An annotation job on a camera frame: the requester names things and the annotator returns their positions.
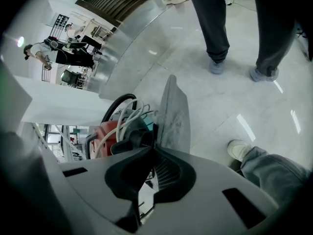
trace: gray sneaker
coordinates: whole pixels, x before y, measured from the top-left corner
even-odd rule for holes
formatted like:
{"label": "gray sneaker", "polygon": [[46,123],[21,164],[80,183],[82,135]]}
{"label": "gray sneaker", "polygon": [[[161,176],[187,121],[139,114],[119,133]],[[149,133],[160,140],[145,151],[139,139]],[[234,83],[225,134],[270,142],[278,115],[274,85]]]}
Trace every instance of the gray sneaker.
{"label": "gray sneaker", "polygon": [[224,72],[224,69],[225,69],[224,61],[217,64],[211,59],[209,65],[209,70],[211,73],[219,75]]}
{"label": "gray sneaker", "polygon": [[261,74],[260,71],[258,70],[258,68],[255,66],[255,67],[251,67],[249,69],[249,73],[250,73],[250,76],[254,82],[260,82],[260,81],[273,82],[278,77],[279,70],[278,69],[276,70],[276,73],[274,76],[265,76],[265,75]]}

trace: white tile floor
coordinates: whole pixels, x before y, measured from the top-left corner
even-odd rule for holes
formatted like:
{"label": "white tile floor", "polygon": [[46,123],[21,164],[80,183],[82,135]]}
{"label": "white tile floor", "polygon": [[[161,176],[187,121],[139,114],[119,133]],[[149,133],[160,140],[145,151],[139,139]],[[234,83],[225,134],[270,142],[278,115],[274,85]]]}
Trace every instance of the white tile floor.
{"label": "white tile floor", "polygon": [[[255,9],[253,0],[243,3]],[[277,83],[254,83],[247,71],[258,55],[256,12],[228,6],[226,28],[226,71],[213,75],[207,70],[209,57],[192,3],[172,6],[127,49],[109,79],[110,92],[134,92],[157,109],[167,78],[174,74],[188,97],[191,154],[229,165],[227,143],[243,139],[310,167],[312,64],[295,41],[279,66]]]}

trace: marble floor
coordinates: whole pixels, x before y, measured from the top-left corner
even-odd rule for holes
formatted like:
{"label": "marble floor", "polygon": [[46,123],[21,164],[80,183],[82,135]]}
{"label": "marble floor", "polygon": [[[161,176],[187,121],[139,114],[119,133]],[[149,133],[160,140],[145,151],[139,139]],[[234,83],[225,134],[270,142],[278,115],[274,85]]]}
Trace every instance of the marble floor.
{"label": "marble floor", "polygon": [[133,92],[157,109],[170,74],[188,97],[193,155],[229,165],[227,143],[242,139],[306,167],[313,162],[313,66],[294,41],[275,83],[254,83],[248,69],[258,56],[253,0],[227,6],[230,49],[222,75],[209,57],[191,1],[171,6],[131,43],[104,91]]}

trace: white pillar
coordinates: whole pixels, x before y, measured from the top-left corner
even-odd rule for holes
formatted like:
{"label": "white pillar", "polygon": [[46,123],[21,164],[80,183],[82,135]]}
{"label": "white pillar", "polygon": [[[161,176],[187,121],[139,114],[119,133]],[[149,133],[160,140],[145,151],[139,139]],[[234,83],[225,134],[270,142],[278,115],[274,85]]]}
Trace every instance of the white pillar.
{"label": "white pillar", "polygon": [[32,101],[22,121],[58,125],[99,125],[112,104],[97,93],[14,76]]}

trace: gray pants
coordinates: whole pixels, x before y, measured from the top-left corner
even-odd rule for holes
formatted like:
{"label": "gray pants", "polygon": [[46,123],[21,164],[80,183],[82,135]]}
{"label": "gray pants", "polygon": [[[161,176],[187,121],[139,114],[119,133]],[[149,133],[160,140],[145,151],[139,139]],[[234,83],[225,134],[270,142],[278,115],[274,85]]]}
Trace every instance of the gray pants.
{"label": "gray pants", "polygon": [[[258,70],[273,76],[295,36],[293,0],[255,0],[259,23]],[[227,55],[225,0],[192,0],[206,42],[207,53],[216,63]]]}
{"label": "gray pants", "polygon": [[244,158],[241,171],[281,206],[290,202],[310,176],[301,165],[254,147]]}

